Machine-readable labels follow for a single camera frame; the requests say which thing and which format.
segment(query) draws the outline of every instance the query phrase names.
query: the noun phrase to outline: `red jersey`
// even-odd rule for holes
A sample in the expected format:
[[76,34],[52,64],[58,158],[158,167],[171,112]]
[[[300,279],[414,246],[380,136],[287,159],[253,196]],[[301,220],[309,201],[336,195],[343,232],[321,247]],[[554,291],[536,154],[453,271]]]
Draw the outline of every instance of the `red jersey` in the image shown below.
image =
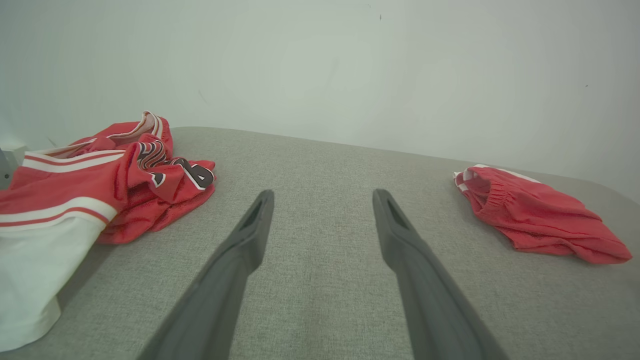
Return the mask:
[[569,255],[594,264],[632,258],[624,243],[578,199],[516,172],[478,164],[454,173],[476,216],[525,252]]
[[173,157],[169,124],[150,112],[62,148],[27,152],[0,192],[0,351],[43,336],[55,295],[97,241],[158,231],[213,193],[212,161]]

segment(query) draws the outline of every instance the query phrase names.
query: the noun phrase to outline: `white trim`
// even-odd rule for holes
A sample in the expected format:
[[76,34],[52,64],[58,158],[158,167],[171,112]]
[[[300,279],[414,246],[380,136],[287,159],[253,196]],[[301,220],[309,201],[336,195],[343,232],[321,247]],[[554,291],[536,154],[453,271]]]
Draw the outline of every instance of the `white trim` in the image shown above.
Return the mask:
[[46,172],[71,172],[71,171],[76,171],[83,168],[94,167],[96,165],[110,163],[112,161],[115,161],[121,158],[123,155],[124,153],[121,152],[119,154],[103,156],[101,158],[95,158],[95,159],[88,159],[85,161],[81,161],[79,163],[69,164],[69,165],[51,165],[51,164],[42,163],[37,160],[25,159],[22,162],[22,166],[28,167],[28,168],[34,168],[36,170],[41,170]]
[[463,172],[453,172],[453,183],[460,189],[461,192],[465,192],[467,190],[469,190],[469,188],[467,188],[467,186],[465,185],[464,181],[460,184],[458,184],[458,175],[462,174],[462,176],[464,177]]
[[69,158],[69,159],[58,159],[58,158],[54,158],[52,156],[49,155],[43,155],[43,154],[39,154],[37,152],[31,152],[31,151],[27,151],[24,153],[25,156],[32,156],[34,158],[38,158],[38,159],[43,159],[43,160],[47,160],[47,161],[52,161],[55,163],[70,163],[71,161],[78,161],[78,160],[84,160],[84,159],[88,159],[88,158],[92,158],[94,156],[98,156],[98,155],[104,155],[104,154],[121,154],[123,152],[125,152],[126,150],[102,150],[102,151],[94,151],[94,152],[88,152],[86,154],[82,154],[82,155],[78,155],[78,156],[74,156],[73,158]]
[[[162,184],[164,184],[164,180],[166,180],[166,174],[163,172],[158,172],[158,173],[153,173],[150,172],[149,174],[151,174],[151,182],[156,186],[156,188],[159,188]],[[156,184],[156,174],[161,174],[162,175],[162,180],[160,180],[160,183]]]
[[153,124],[149,124],[149,122],[147,121],[148,113],[151,113],[151,112],[144,111],[142,113],[142,119],[140,120],[138,125],[136,125],[136,127],[134,127],[134,129],[129,131],[128,133],[111,134],[111,135],[107,135],[107,137],[108,138],[136,138],[146,133],[147,131],[151,131],[153,133],[154,129],[156,128],[156,124],[155,122]]
[[60,204],[57,206],[52,206],[46,209],[33,210],[33,211],[25,211],[23,213],[16,214],[4,214],[0,215],[0,223],[8,223],[8,222],[21,222],[21,221],[32,221],[43,218],[50,218],[61,213],[64,213],[66,210],[70,208],[85,208],[89,210],[93,210],[96,213],[104,216],[107,220],[111,221],[118,211],[116,209],[107,204],[104,201],[94,199],[93,197],[75,197],[64,204]]
[[65,154],[66,154],[67,152],[74,152],[78,148],[83,147],[85,145],[88,145],[88,144],[94,142],[95,139],[96,138],[93,138],[93,139],[91,139],[91,140],[89,140],[87,142],[81,142],[81,143],[77,143],[75,145],[69,145],[69,146],[64,146],[64,147],[54,147],[53,149],[37,150],[37,151],[31,151],[31,152],[34,152],[34,153],[37,153],[37,154],[43,154],[43,155],[51,156],[49,154],[52,153],[52,152],[60,152],[60,151],[67,150],[67,151],[65,151]]
[[[154,122],[153,124],[149,124],[147,122],[147,114],[151,114]],[[153,135],[155,135],[156,133],[159,133],[160,135],[158,137],[162,136],[162,120],[160,120],[155,114],[153,114],[151,111],[144,111],[142,113],[142,119],[140,120],[140,122],[138,123],[138,125],[136,125],[136,127],[133,128],[133,130],[129,131],[128,133],[119,133],[119,134],[111,134],[111,135],[107,135],[106,138],[130,138],[130,137],[137,137],[140,136],[144,133],[146,133],[147,131],[151,131],[151,133]],[[78,150],[79,148],[88,145],[92,142],[94,142],[96,140],[96,138],[92,138],[91,140],[88,140],[86,142],[83,143],[77,143],[74,145],[69,145],[69,146],[64,146],[64,147],[55,147],[53,149],[46,149],[46,150],[38,150],[38,151],[33,151],[35,153],[38,154],[44,154],[44,155],[49,155],[51,153],[54,152],[60,152],[60,151],[65,151],[59,155],[56,155],[56,157],[66,157],[69,154],[72,154],[73,152],[75,152],[76,150]]]
[[[189,180],[191,180],[191,182],[193,183],[193,186],[195,186],[195,187],[196,187],[196,189],[198,189],[198,190],[204,190],[204,189],[206,189],[206,187],[204,187],[204,188],[203,188],[202,186],[200,186],[200,185],[198,184],[198,182],[196,181],[196,179],[194,179],[194,178],[193,178],[193,176],[191,176],[191,174],[187,171],[187,169],[186,169],[186,168],[184,168],[181,164],[178,164],[178,165],[180,165],[180,166],[182,167],[182,169],[184,170],[184,173],[185,173],[185,174],[187,174],[187,177],[189,178]],[[195,165],[198,165],[199,167],[202,167],[202,168],[206,169],[208,172],[210,172],[210,173],[211,173],[211,176],[213,176],[214,181],[216,180],[216,176],[213,174],[213,171],[209,170],[209,169],[208,169],[208,168],[206,168],[206,167],[203,167],[202,165],[194,164],[194,166],[195,166]]]
[[[489,166],[487,166],[487,165],[483,165],[483,164],[477,164],[477,165],[475,165],[475,166],[473,166],[473,167],[488,167],[488,168],[491,168],[491,167],[489,167]],[[541,182],[539,182],[538,180],[532,179],[532,178],[530,178],[529,176],[525,176],[525,175],[522,175],[522,174],[518,174],[517,172],[513,172],[513,171],[509,171],[509,170],[504,170],[503,168],[494,168],[494,169],[497,169],[497,170],[500,170],[500,171],[504,171],[504,172],[508,172],[509,174],[511,174],[511,175],[513,175],[513,176],[515,176],[515,177],[519,177],[520,179],[529,180],[529,181],[532,181],[532,182],[534,182],[534,183],[538,183],[538,184],[540,184],[540,183],[541,183]]]
[[466,168],[465,171],[462,173],[462,180],[463,181],[467,181],[467,180],[471,180],[473,178],[474,178],[473,171],[471,171],[468,168]]
[[151,132],[151,134],[156,135],[158,139],[162,140],[162,119],[157,117],[156,114],[152,113],[151,111],[149,111],[148,113],[153,115],[154,119],[156,120],[156,126],[154,127],[154,130]]
[[68,213],[65,213],[59,218],[55,218],[53,220],[46,221],[46,222],[36,222],[33,224],[16,225],[16,226],[1,226],[0,233],[9,233],[12,231],[25,231],[25,230],[31,230],[31,229],[39,229],[42,227],[49,227],[49,226],[56,225],[68,218],[83,218],[85,220],[88,220],[94,223],[95,225],[99,226],[100,231],[102,231],[107,226],[107,224],[105,224],[104,221],[102,221],[102,219],[97,218],[89,213],[85,213],[84,211],[69,211]]
[[152,163],[155,163],[159,158],[166,154],[164,144],[160,140],[144,143],[150,146],[150,150],[147,155],[140,161],[140,169],[148,169]]

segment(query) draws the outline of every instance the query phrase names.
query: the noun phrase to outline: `jersey number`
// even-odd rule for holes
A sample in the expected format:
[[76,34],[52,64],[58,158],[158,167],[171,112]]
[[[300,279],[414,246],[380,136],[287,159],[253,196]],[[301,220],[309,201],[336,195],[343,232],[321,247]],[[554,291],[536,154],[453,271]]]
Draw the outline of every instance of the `jersey number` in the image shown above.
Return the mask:
[[184,158],[177,158],[172,161],[172,164],[178,164],[182,166],[182,168],[184,169],[184,173],[187,174],[191,182],[199,190],[204,190],[207,188],[207,186],[213,183],[213,173],[208,168],[205,168],[198,164],[189,164],[189,162]]

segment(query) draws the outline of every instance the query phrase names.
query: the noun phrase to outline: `white stripe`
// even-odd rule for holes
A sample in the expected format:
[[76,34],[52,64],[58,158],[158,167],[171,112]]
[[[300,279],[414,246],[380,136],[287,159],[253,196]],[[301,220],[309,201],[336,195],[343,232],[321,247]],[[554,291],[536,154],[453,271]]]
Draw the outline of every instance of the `white stripe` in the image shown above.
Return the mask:
[[88,159],[86,161],[81,161],[79,163],[69,164],[69,165],[50,165],[50,164],[41,163],[37,160],[25,159],[24,162],[22,163],[22,166],[28,167],[28,168],[34,168],[36,170],[41,170],[46,172],[70,172],[70,171],[80,170],[83,168],[94,167],[96,165],[110,163],[112,161],[115,161],[121,158],[123,155],[124,153],[120,153],[120,154],[115,154],[110,156],[104,156],[102,158]]
[[467,186],[465,185],[464,181],[460,184],[458,184],[458,175],[462,174],[462,176],[464,177],[464,174],[462,172],[453,172],[453,183],[460,189],[461,192],[465,192],[467,190],[469,190],[469,188],[467,188]]
[[462,173],[463,181],[471,180],[473,178],[474,178],[473,171],[469,170],[468,168],[465,169],[465,171]]
[[149,130],[153,131],[156,125],[153,122],[147,121],[147,113],[148,111],[145,111],[142,113],[142,120],[140,120],[138,125],[136,125],[136,127],[134,127],[134,129],[129,131],[128,133],[112,134],[107,137],[108,138],[136,138],[146,133]]
[[88,159],[88,158],[92,158],[94,156],[98,156],[98,155],[104,155],[104,154],[121,154],[123,152],[125,152],[126,150],[102,150],[102,151],[94,151],[94,152],[89,152],[87,154],[83,154],[83,155],[78,155],[78,156],[74,156],[73,158],[69,158],[69,159],[58,159],[58,158],[53,158],[52,156],[48,156],[48,155],[43,155],[43,154],[38,154],[36,152],[31,152],[31,151],[27,151],[24,153],[24,155],[29,155],[32,156],[34,158],[38,158],[38,159],[43,159],[43,160],[49,160],[49,161],[53,161],[56,163],[69,163],[71,161],[77,161],[77,160],[83,160],[83,159]]
[[31,152],[35,152],[37,154],[48,155],[48,154],[52,154],[54,152],[60,152],[60,151],[66,150],[65,151],[65,154],[66,154],[68,152],[74,152],[79,147],[83,147],[83,146],[88,145],[88,144],[90,144],[90,143],[92,143],[94,141],[95,141],[95,138],[93,138],[93,139],[91,139],[91,140],[89,140],[87,142],[77,143],[75,145],[69,145],[69,146],[65,146],[65,147],[55,147],[53,149],[37,150],[37,151],[31,151]]
[[37,222],[35,224],[18,225],[18,226],[2,226],[0,227],[0,233],[9,233],[12,231],[24,231],[24,230],[39,229],[42,227],[53,226],[68,218],[83,218],[85,220],[89,220],[93,222],[96,226],[98,226],[100,231],[102,231],[107,226],[107,224],[105,224],[104,221],[102,221],[100,218],[97,218],[91,214],[87,214],[82,211],[69,211],[68,213],[62,215],[61,217],[51,221],[47,221],[47,222]]
[[162,180],[160,180],[159,184],[156,184],[156,176],[155,176],[155,174],[153,174],[151,172],[149,174],[151,174],[151,182],[156,186],[156,188],[159,188],[162,184],[164,184],[164,180],[166,180],[166,174],[160,173],[160,174],[162,174]]
[[[180,166],[182,167],[182,169],[184,170],[184,173],[187,175],[187,177],[189,178],[189,180],[191,180],[191,182],[193,183],[193,186],[195,186],[195,187],[196,187],[196,189],[198,189],[198,190],[204,190],[204,189],[206,189],[206,187],[205,187],[205,188],[203,188],[202,186],[200,186],[200,185],[196,182],[196,179],[194,179],[194,178],[193,178],[193,176],[191,176],[191,174],[187,171],[187,169],[185,169],[181,164],[178,164],[178,165],[180,165]],[[203,167],[203,168],[204,168],[204,169],[206,169],[206,171],[208,171],[208,172],[210,172],[210,173],[211,173],[211,176],[213,176],[213,179],[214,179],[214,180],[216,179],[216,176],[213,174],[213,171],[211,171],[211,170],[209,170],[208,168],[205,168],[205,167]]]
[[162,140],[162,119],[160,119],[159,117],[156,116],[156,114],[149,112],[151,115],[154,116],[154,119],[156,120],[156,127],[154,128],[152,134],[156,135],[158,137],[158,139]]
[[56,156],[59,156],[59,157],[61,157],[61,158],[63,158],[63,159],[64,159],[64,158],[66,158],[67,156],[69,156],[69,155],[73,154],[74,152],[76,152],[76,151],[78,151],[78,150],[80,150],[80,147],[79,147],[79,148],[77,148],[77,149],[71,149],[71,150],[69,150],[69,151],[61,152],[61,153],[57,154]]
[[113,217],[118,213],[113,206],[107,204],[104,201],[94,199],[93,197],[76,197],[64,204],[52,206],[50,208],[25,211],[17,214],[5,214],[0,215],[0,223],[18,222],[18,221],[31,221],[43,218],[50,218],[59,215],[70,208],[85,208],[93,210],[96,213],[104,216],[107,220],[111,221]]
[[[489,166],[486,166],[486,165],[483,165],[483,164],[477,164],[477,165],[475,165],[473,167],[488,167],[488,168],[490,168]],[[513,175],[515,177],[519,177],[520,179],[525,179],[525,180],[529,180],[529,181],[532,181],[534,183],[540,184],[540,182],[538,180],[531,179],[529,176],[518,174],[517,172],[513,172],[513,171],[509,171],[509,170],[504,170],[503,168],[496,168],[496,169],[498,169],[500,171],[508,172],[509,174],[511,174],[511,175]]]

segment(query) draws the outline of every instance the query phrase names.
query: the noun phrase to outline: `white wall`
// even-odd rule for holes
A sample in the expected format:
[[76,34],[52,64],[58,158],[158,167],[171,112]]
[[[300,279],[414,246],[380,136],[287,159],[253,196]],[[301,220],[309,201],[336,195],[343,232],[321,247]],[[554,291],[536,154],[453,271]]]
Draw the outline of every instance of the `white wall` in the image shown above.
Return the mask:
[[24,144],[13,131],[13,126],[0,111],[0,149],[17,149]]
[[639,65],[633,0],[0,3],[0,111],[32,148],[151,110],[640,202]]

